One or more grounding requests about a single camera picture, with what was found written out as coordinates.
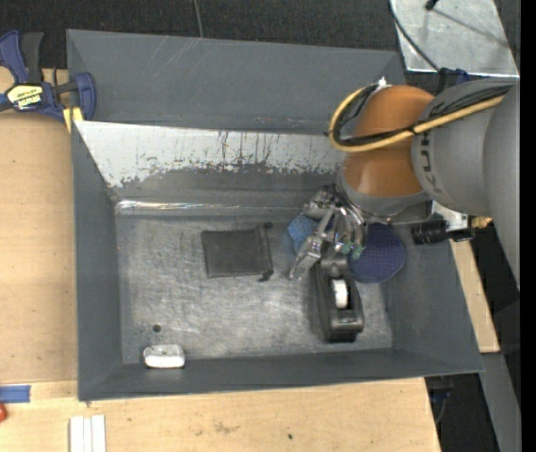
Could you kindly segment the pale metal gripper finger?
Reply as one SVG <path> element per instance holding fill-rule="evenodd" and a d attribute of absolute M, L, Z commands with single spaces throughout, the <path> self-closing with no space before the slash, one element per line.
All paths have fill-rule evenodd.
<path fill-rule="evenodd" d="M 321 258 L 320 251 L 300 250 L 295 260 L 295 278 L 305 275 Z"/>
<path fill-rule="evenodd" d="M 315 262 L 314 240 L 312 238 L 306 238 L 297 252 L 288 277 L 290 279 L 299 279 L 308 272 Z"/>

